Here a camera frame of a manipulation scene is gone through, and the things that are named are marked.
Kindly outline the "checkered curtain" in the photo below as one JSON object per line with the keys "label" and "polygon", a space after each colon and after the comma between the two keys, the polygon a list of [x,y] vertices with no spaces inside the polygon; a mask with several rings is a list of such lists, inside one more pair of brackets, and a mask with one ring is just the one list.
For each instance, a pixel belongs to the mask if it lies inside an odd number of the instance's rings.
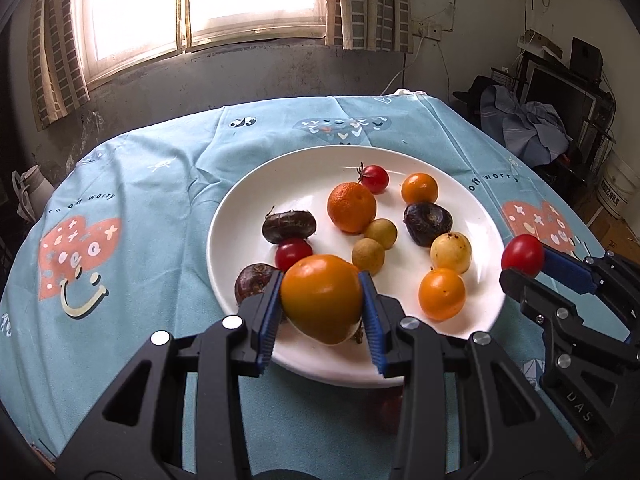
{"label": "checkered curtain", "polygon": [[32,112],[39,131],[89,101],[73,0],[32,0],[27,62]]}
{"label": "checkered curtain", "polygon": [[326,0],[326,44],[351,51],[410,53],[410,0]]}

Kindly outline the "dark water chestnut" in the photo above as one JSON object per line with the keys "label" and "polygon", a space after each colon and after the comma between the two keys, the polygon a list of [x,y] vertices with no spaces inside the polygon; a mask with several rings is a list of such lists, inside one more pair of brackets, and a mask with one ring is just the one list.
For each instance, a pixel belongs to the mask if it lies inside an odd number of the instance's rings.
{"label": "dark water chestnut", "polygon": [[261,294],[276,271],[277,268],[268,263],[252,263],[246,266],[234,283],[236,304],[239,306],[246,298]]}
{"label": "dark water chestnut", "polygon": [[314,234],[316,229],[316,219],[306,210],[270,212],[262,222],[262,236],[273,245],[294,238],[304,240]]}
{"label": "dark water chestnut", "polygon": [[445,208],[430,202],[420,202],[405,208],[404,223],[417,245],[430,247],[437,237],[451,231],[454,219]]}

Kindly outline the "left checkered curtain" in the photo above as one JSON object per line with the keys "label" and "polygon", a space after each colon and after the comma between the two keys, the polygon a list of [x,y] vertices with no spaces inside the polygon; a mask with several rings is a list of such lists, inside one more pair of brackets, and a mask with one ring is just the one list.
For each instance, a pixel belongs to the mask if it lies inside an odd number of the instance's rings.
{"label": "left checkered curtain", "polygon": [[27,62],[32,112],[39,131],[89,101],[73,0],[32,0]]}

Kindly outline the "red cherry tomato with stem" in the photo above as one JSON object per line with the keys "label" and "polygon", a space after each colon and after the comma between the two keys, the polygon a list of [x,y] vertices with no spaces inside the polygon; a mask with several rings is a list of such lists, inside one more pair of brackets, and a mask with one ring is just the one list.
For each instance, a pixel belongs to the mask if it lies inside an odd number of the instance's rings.
{"label": "red cherry tomato with stem", "polygon": [[360,162],[357,172],[358,182],[374,195],[383,193],[390,183],[390,176],[381,166]]}

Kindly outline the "right checkered curtain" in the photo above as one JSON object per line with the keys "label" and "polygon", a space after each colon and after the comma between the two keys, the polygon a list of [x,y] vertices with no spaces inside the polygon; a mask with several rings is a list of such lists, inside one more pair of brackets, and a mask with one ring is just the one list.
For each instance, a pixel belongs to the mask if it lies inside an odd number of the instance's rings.
{"label": "right checkered curtain", "polygon": [[410,0],[326,0],[326,44],[351,51],[410,53]]}

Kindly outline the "small round orange kumquat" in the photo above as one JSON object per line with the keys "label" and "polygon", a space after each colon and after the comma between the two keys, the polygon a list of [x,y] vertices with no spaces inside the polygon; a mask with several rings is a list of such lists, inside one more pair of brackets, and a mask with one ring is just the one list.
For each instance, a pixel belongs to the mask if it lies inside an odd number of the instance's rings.
{"label": "small round orange kumquat", "polygon": [[409,174],[401,185],[401,197],[407,205],[429,202],[435,203],[439,189],[437,181],[424,172]]}

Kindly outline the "yellow loquat fruit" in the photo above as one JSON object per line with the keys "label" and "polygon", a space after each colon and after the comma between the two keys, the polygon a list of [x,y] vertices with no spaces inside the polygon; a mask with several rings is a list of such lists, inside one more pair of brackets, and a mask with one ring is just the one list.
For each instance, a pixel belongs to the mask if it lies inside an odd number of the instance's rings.
{"label": "yellow loquat fruit", "polygon": [[435,269],[449,269],[465,274],[472,261],[472,246],[460,232],[448,232],[434,239],[430,249],[431,262]]}

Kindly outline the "pile of blue-grey clothes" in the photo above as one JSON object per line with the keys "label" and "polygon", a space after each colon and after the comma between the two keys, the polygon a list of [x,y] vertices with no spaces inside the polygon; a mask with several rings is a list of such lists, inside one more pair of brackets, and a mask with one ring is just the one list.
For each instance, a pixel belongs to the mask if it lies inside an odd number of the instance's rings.
{"label": "pile of blue-grey clothes", "polygon": [[547,166],[570,147],[558,112],[541,102],[521,104],[503,84],[476,76],[468,90],[452,92],[465,105],[468,122],[530,168]]}

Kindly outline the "black monitor screen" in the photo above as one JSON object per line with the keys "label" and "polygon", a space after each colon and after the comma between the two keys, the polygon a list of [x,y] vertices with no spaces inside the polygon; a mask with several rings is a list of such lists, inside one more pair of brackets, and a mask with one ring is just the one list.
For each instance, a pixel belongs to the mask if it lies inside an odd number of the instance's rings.
{"label": "black monitor screen", "polygon": [[538,55],[521,47],[515,94],[521,103],[551,105],[575,142],[582,161],[591,165],[612,141],[616,103],[611,92],[582,79],[545,50]]}

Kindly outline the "window with bright light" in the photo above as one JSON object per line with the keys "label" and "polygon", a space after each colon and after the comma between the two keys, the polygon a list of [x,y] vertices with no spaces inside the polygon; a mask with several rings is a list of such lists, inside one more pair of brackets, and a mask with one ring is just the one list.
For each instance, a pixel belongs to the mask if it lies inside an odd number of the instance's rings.
{"label": "window with bright light", "polygon": [[73,0],[82,72],[96,88],[156,58],[213,46],[321,38],[326,0]]}

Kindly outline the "wall power socket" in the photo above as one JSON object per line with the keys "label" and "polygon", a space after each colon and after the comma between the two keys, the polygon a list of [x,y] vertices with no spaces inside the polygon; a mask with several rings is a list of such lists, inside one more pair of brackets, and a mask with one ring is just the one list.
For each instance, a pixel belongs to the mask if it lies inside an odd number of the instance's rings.
{"label": "wall power socket", "polygon": [[432,41],[442,40],[442,25],[432,21],[412,21],[413,36]]}

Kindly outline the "dark red plum tomato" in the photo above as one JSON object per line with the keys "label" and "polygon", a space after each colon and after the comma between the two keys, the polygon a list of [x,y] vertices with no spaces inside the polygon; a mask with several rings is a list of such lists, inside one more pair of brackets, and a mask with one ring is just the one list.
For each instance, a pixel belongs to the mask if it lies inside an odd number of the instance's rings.
{"label": "dark red plum tomato", "polygon": [[371,410],[375,426],[389,434],[396,434],[399,429],[401,404],[401,391],[381,391],[372,401]]}

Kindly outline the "small tan longan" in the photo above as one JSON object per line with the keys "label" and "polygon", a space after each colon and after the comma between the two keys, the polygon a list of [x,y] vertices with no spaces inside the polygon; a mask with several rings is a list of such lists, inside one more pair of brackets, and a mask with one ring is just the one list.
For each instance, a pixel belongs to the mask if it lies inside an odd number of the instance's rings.
{"label": "small tan longan", "polygon": [[359,271],[375,275],[382,269],[385,262],[385,249],[372,238],[363,238],[352,248],[352,264]]}

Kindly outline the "white plastic bucket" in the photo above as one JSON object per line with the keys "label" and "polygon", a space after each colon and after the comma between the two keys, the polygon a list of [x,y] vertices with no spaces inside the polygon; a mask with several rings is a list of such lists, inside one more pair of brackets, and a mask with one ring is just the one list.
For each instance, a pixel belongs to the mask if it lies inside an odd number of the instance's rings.
{"label": "white plastic bucket", "polygon": [[623,159],[610,151],[597,185],[597,198],[604,209],[620,219],[639,189],[639,175]]}

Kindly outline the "white oval plate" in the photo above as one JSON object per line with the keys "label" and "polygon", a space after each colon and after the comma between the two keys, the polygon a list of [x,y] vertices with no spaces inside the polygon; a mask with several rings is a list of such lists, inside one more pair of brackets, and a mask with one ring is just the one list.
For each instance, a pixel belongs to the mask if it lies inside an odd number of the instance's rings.
{"label": "white oval plate", "polygon": [[408,234],[402,222],[406,204],[400,195],[405,177],[424,172],[436,180],[437,203],[452,215],[452,227],[472,246],[470,270],[463,275],[466,301],[462,311],[448,321],[434,323],[434,329],[462,339],[491,330],[504,303],[499,285],[503,241],[495,221],[446,172],[405,154],[363,145],[320,146],[282,155],[242,177],[224,196],[209,226],[206,248],[208,277],[221,310],[227,314],[238,310],[234,283],[241,270],[252,263],[273,262],[276,248],[262,236],[268,212],[309,211],[317,221],[317,231],[310,238],[314,252],[349,259],[356,237],[334,226],[326,202],[338,184],[355,180],[358,162],[372,162],[390,176],[390,184],[376,198],[378,216],[394,222],[398,229],[398,239],[373,279],[376,289],[397,298],[408,315],[424,318],[418,290],[431,269],[430,253]]}

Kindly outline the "light blue patterned tablecloth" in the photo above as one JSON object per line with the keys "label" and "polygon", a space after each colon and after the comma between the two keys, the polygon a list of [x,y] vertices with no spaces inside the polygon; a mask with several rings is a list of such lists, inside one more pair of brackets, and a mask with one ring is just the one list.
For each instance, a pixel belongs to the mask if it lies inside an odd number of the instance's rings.
{"label": "light blue patterned tablecloth", "polygon": [[221,317],[206,270],[210,220],[244,174],[315,145],[401,152],[469,190],[503,238],[537,207],[578,257],[596,237],[532,170],[442,101],[324,96],[258,101],[130,131],[81,159],[18,251],[1,299],[1,400],[55,460],[94,402],[156,330]]}

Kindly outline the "white ceramic jug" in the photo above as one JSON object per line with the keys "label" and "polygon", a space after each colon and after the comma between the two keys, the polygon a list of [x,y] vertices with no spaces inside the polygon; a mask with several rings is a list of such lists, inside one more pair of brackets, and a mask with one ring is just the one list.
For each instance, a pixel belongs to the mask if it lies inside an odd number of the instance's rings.
{"label": "white ceramic jug", "polygon": [[13,171],[11,179],[18,201],[18,215],[30,223],[36,223],[54,192],[53,185],[38,165],[31,166],[22,174]]}

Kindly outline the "small orange tomato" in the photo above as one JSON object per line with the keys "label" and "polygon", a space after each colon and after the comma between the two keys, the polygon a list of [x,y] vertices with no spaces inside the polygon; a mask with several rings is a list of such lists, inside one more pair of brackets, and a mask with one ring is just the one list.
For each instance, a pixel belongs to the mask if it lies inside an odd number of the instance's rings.
{"label": "small orange tomato", "polygon": [[419,286],[419,304],[425,315],[436,322],[456,316],[466,300],[462,277],[453,270],[440,268],[428,272]]}

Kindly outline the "yellow-green large tomato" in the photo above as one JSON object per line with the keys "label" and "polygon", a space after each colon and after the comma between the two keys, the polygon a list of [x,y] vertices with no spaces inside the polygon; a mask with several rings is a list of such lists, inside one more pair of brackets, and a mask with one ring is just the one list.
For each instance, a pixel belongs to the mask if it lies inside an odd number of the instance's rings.
{"label": "yellow-green large tomato", "polygon": [[358,270],[334,255],[312,255],[294,263],[284,274],[280,297],[288,320],[322,344],[341,344],[360,323]]}

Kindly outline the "smooth orange tomato with stem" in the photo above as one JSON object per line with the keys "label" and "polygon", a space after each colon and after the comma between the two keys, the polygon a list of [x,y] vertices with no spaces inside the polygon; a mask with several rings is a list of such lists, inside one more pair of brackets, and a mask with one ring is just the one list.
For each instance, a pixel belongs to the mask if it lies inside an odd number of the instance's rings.
{"label": "smooth orange tomato with stem", "polygon": [[363,325],[362,323],[358,324],[358,327],[355,330],[355,333],[352,335],[352,339],[356,341],[357,344],[361,344],[363,342]]}

